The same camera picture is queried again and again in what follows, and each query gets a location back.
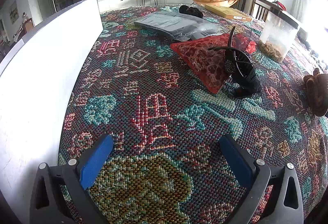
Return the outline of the clear jar with black lid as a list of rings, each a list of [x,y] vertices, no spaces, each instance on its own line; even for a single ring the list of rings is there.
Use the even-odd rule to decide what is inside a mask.
[[[288,12],[271,7],[258,43],[259,50],[277,63],[282,63],[300,28]]]

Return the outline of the grey plastic package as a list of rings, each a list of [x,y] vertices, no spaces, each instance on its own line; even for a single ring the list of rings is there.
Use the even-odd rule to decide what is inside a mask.
[[[196,40],[210,35],[221,35],[229,30],[219,24],[187,14],[159,11],[134,21],[136,27],[148,29],[179,42]]]

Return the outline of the white cardboard storage box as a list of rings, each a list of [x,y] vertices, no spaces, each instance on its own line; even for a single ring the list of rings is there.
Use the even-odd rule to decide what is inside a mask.
[[[57,164],[76,79],[103,30],[97,0],[84,0],[41,23],[1,62],[1,191],[29,219],[38,165]]]

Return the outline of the wooden crib rail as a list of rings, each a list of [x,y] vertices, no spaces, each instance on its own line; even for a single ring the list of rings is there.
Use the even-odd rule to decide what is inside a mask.
[[[271,8],[286,10],[286,7],[279,1],[253,0],[251,16],[255,19],[265,21]]]

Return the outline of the red patterned cushion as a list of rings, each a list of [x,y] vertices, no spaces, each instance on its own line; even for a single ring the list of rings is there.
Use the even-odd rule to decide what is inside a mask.
[[[170,45],[170,48],[183,59],[194,75],[212,94],[217,94],[231,76],[224,69],[225,51],[214,51],[209,50],[209,48],[227,46],[229,34],[210,35],[205,38]],[[232,47],[244,51],[250,57],[250,54],[256,50],[256,43],[241,33],[234,33]]]

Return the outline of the black bag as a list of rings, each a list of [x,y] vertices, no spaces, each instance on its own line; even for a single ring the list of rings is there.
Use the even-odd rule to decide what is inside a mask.
[[[224,69],[230,74],[233,82],[239,85],[234,92],[234,97],[244,99],[254,95],[260,95],[262,85],[256,75],[250,57],[244,51],[232,47],[235,28],[233,26],[230,31],[227,46],[213,46],[209,50],[225,51]]]

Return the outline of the flat yellow cardboard box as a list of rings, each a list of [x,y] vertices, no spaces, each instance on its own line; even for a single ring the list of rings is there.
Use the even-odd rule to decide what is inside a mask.
[[[238,9],[230,8],[230,7],[222,7],[222,6],[210,6],[205,5],[205,8],[210,12],[217,14],[226,19],[234,19],[240,21],[252,21],[252,17],[247,15],[244,12],[241,12]]]

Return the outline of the small black pouch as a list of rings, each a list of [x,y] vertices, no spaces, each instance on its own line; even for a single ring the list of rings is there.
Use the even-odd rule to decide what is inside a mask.
[[[190,16],[198,17],[198,18],[203,18],[204,14],[196,7],[189,7],[187,5],[182,5],[179,8],[179,13],[181,14],[187,14]]]

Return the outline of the colourful woven patterned table cloth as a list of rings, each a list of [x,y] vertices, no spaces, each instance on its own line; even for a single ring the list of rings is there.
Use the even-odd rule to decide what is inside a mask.
[[[101,14],[69,101],[58,162],[79,157],[99,136],[114,148],[92,201],[109,223],[223,223],[244,194],[220,153],[230,134],[272,166],[294,164],[304,214],[327,188],[327,118],[308,106],[303,78],[317,64],[298,41],[282,63],[251,55],[263,92],[237,99],[225,82],[210,93],[172,40],[134,25],[156,7]]]

